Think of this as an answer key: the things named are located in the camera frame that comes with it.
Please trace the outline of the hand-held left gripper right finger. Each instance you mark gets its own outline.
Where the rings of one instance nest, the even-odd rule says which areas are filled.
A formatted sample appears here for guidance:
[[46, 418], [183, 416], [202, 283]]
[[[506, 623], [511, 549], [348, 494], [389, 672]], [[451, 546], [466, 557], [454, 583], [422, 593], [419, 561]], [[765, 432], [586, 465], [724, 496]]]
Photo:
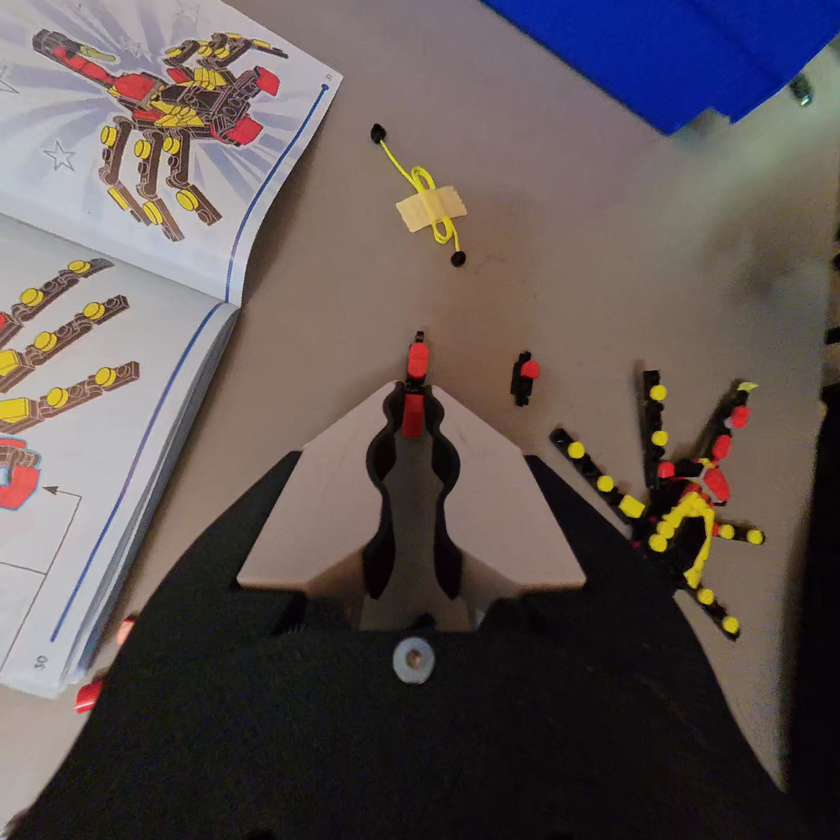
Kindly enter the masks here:
[[520, 447], [436, 385], [424, 405], [440, 483], [434, 572], [469, 629], [497, 601], [580, 591], [585, 573]]

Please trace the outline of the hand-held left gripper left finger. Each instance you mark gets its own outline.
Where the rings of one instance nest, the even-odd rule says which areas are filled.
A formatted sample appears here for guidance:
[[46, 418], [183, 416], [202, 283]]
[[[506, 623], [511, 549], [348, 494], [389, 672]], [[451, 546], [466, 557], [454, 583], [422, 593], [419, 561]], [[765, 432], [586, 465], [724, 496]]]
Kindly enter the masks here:
[[387, 382], [305, 444], [238, 572], [242, 588], [331, 600], [359, 625], [394, 566], [384, 477], [403, 403], [403, 383]]

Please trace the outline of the black yellow lego scorpion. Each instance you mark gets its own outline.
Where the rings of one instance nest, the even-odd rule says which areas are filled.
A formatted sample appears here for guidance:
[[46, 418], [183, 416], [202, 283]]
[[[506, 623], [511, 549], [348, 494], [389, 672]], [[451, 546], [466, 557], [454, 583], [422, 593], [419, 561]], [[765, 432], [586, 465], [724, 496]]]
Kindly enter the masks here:
[[582, 441], [562, 427], [549, 436], [553, 446], [620, 519], [629, 524], [631, 545], [660, 565], [678, 591], [690, 593], [719, 632], [734, 642], [741, 624], [704, 582], [715, 539], [762, 545], [765, 533], [753, 526], [721, 520], [731, 498], [722, 462], [730, 456], [733, 433], [750, 420], [749, 399], [758, 384], [735, 381], [711, 415], [692, 458], [667, 458], [664, 426], [668, 389], [660, 372], [641, 373], [639, 429], [647, 498], [636, 499], [594, 462]]

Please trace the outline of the red black lego claw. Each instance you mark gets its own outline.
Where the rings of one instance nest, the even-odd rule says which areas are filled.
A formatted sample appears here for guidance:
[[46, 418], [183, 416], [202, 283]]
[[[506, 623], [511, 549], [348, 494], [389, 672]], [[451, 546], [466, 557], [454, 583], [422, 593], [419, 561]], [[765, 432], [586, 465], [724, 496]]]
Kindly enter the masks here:
[[429, 348], [425, 343], [425, 332], [418, 330], [409, 346], [406, 375], [403, 381], [404, 404], [402, 435], [405, 438], [420, 438], [425, 423], [425, 381], [429, 363]]

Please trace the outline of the lego instruction booklet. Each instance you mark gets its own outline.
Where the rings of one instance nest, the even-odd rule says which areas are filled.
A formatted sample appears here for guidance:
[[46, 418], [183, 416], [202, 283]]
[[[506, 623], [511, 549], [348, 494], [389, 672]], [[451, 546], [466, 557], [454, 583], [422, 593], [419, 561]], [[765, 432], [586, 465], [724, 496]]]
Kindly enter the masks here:
[[81, 681], [342, 74], [224, 2], [1, 2], [2, 685]]

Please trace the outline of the small black red lego assembly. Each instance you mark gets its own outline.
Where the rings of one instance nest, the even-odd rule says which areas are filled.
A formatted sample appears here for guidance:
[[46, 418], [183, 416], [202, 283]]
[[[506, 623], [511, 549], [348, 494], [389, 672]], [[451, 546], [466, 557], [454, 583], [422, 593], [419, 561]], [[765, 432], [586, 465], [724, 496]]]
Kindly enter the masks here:
[[533, 359], [532, 353], [527, 350], [521, 352], [511, 373], [510, 394], [515, 406], [525, 407], [530, 404], [533, 384], [539, 375], [539, 364]]

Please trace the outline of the blue plastic bin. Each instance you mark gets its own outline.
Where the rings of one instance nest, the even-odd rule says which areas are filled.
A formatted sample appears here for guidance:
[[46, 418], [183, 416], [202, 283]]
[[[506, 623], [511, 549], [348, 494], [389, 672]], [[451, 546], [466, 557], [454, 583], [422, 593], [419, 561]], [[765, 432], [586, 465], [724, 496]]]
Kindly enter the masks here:
[[664, 135], [706, 111], [731, 122], [836, 36], [838, 1], [486, 1]]

